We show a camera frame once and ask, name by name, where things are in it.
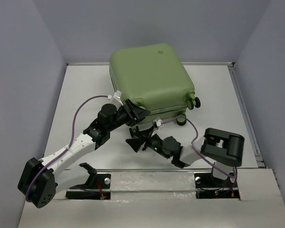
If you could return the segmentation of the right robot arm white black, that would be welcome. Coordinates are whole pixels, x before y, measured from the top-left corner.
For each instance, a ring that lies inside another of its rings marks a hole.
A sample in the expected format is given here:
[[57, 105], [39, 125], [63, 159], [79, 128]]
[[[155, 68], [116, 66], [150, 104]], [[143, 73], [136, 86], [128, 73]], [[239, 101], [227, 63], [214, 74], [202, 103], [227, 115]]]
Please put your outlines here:
[[226, 180], [236, 184], [237, 168], [242, 165], [245, 138], [237, 133], [208, 128], [203, 137], [195, 137], [190, 145], [183, 146], [174, 137], [161, 139], [158, 128], [151, 127], [140, 131], [130, 129], [131, 138], [125, 140], [135, 151], [151, 149], [160, 156], [171, 159], [171, 164], [183, 169], [202, 159], [212, 167], [209, 181], [214, 186]]

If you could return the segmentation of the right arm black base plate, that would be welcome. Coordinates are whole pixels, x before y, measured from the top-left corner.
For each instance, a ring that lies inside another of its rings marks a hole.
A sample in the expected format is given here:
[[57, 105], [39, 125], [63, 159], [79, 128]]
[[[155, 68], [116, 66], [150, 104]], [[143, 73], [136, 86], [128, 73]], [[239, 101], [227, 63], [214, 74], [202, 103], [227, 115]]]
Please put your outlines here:
[[197, 199], [240, 199], [238, 184], [235, 179], [226, 180], [214, 178], [211, 173], [195, 174]]

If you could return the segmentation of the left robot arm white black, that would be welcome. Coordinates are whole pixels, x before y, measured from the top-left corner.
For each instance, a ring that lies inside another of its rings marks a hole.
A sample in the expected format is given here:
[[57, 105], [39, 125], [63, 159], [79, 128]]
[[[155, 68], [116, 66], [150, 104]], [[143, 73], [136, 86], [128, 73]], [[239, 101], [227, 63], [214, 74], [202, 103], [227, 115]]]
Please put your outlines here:
[[117, 107], [104, 104], [95, 120], [78, 137], [71, 131], [68, 145], [41, 159], [29, 159], [18, 183], [18, 190], [27, 202], [37, 208], [46, 206], [58, 192], [58, 177], [71, 164], [86, 154], [97, 150], [110, 139], [110, 133], [120, 126], [134, 126], [151, 112], [127, 99]]

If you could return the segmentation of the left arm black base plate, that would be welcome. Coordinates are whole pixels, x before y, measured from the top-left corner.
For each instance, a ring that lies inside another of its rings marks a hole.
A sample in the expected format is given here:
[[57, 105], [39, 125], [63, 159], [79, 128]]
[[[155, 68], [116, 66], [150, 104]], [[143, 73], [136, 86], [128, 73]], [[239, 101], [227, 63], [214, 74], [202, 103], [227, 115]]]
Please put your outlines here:
[[111, 174], [98, 173], [89, 178], [85, 184], [66, 190], [65, 197], [69, 200], [110, 200]]

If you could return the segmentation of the green hard-shell suitcase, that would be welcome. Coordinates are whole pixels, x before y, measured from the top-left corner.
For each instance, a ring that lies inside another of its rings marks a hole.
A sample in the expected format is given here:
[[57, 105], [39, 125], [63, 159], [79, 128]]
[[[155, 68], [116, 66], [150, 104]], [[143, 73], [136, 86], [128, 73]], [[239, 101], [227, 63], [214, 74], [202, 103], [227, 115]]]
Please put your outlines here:
[[186, 124], [187, 109], [200, 108], [195, 86], [175, 49], [166, 44], [123, 48], [110, 56], [109, 74], [121, 100], [150, 111], [141, 124], [176, 118]]

